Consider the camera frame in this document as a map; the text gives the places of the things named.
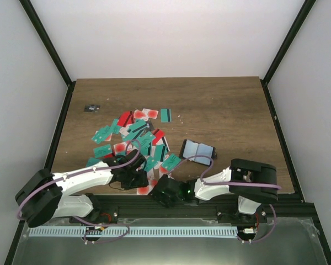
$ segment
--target wooden surface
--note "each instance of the wooden surface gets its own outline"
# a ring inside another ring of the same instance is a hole
[[[98,104],[96,113],[84,112],[86,104]],[[172,122],[152,119],[165,132],[170,152],[179,155],[184,139],[216,148],[218,159],[208,176],[243,158],[277,167],[281,193],[293,186],[258,77],[79,79],[73,92],[52,172],[66,172],[86,166],[93,149],[95,131],[110,125],[122,112],[143,108],[172,110]],[[111,144],[122,142],[113,135]],[[206,166],[186,162],[173,172],[175,179],[198,177]],[[94,187],[99,194],[135,194],[108,186]]]

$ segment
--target white cable tray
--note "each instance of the white cable tray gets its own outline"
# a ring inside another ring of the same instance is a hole
[[[39,226],[31,228],[30,237],[82,237],[86,232],[85,226]],[[91,231],[88,237],[117,237],[127,231],[125,227],[109,227],[103,231]],[[215,237],[236,239],[238,229],[228,226],[131,226],[126,237]]]

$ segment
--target robotic arm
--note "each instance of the robotic arm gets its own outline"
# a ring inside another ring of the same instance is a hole
[[[29,227],[64,216],[88,217],[94,221],[100,213],[98,202],[92,195],[72,194],[116,181],[124,189],[148,186],[146,172],[138,169],[146,159],[140,153],[135,158],[136,155],[137,150],[133,150],[127,156],[105,158],[93,166],[65,173],[51,174],[48,169],[38,171],[15,196],[23,219]],[[27,200],[33,192],[36,194]]]
[[[202,179],[178,182],[163,175],[150,195],[165,207],[175,203],[194,204],[196,199],[210,200],[218,195],[238,196],[238,212],[252,215],[261,204],[273,204],[277,198],[276,168],[269,164],[234,159],[222,172]]]
[[[125,157],[105,158],[94,166],[71,172],[51,174],[47,169],[42,169],[15,199],[29,227],[66,216],[95,221],[100,215],[100,207],[93,195],[73,194],[116,181],[124,189],[146,187],[146,172],[139,169],[145,162],[144,156],[133,150]],[[201,200],[234,193],[239,195],[238,212],[252,215],[262,203],[276,202],[278,189],[274,166],[235,159],[228,168],[205,179],[178,182],[163,175],[149,195],[163,206],[172,207],[178,202],[194,205]]]

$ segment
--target black metal frame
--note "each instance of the black metal frame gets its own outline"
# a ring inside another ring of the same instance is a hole
[[[293,42],[296,34],[298,33],[301,25],[308,16],[309,11],[313,7],[316,0],[305,0],[302,8],[300,9],[295,21],[292,24],[284,42],[282,43],[280,49],[278,50],[277,55],[275,56],[267,74],[264,79],[261,80],[261,85],[266,96],[266,100],[271,112],[271,116],[275,125],[275,129],[281,144],[282,151],[284,153],[284,158],[287,163],[289,174],[291,176],[292,184],[294,187],[293,194],[279,194],[279,202],[275,204],[275,211],[278,217],[300,217],[306,218],[310,217],[313,219],[315,227],[319,230],[319,240],[324,250],[325,257],[328,261],[328,264],[331,264],[331,251],[328,246],[327,240],[325,238],[323,229],[320,224],[319,217],[316,213],[315,206],[312,203],[305,203],[301,187],[290,157],[287,144],[284,139],[284,135],[281,130],[280,123],[278,121],[274,104],[271,100],[271,96],[268,89],[268,83],[272,79],[275,71],[277,70],[280,62],[284,58],[289,46]],[[57,123],[57,127],[54,133],[54,137],[49,149],[45,167],[51,169],[56,150],[58,147],[59,139],[61,136],[62,128],[65,122],[66,114],[70,101],[72,98],[72,93],[76,82],[72,82],[62,61],[60,60],[57,51],[55,50],[47,32],[45,31],[36,11],[30,0],[20,0],[24,10],[26,11],[28,17],[30,18],[34,28],[38,32],[39,36],[42,39],[45,47],[48,50],[48,53],[52,57],[57,69],[59,70],[62,78],[64,79],[68,90],[65,96],[63,107],[60,113],[60,117]],[[105,207],[112,207],[118,209],[119,218],[210,218],[217,219],[218,209],[223,208],[232,208],[233,205],[236,205],[237,196],[235,195],[223,195],[214,198],[208,202],[201,203],[198,207],[191,207],[186,205],[178,204],[174,208],[165,209],[158,205],[156,202],[152,201],[147,196],[136,196],[136,195],[98,195],[101,205]],[[268,206],[264,207],[264,210],[267,213],[267,216],[272,216],[271,209]],[[15,233],[11,248],[9,250],[5,264],[12,264],[15,251],[17,249],[17,244],[22,233],[24,222],[20,222]]]

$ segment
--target white wall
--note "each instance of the white wall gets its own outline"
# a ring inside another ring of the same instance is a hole
[[[269,88],[303,193],[331,248],[331,0],[316,2]]]
[[[76,78],[260,76],[303,0],[32,0]]]
[[[0,1],[0,265],[18,221],[14,196],[44,166],[66,85],[19,1]]]

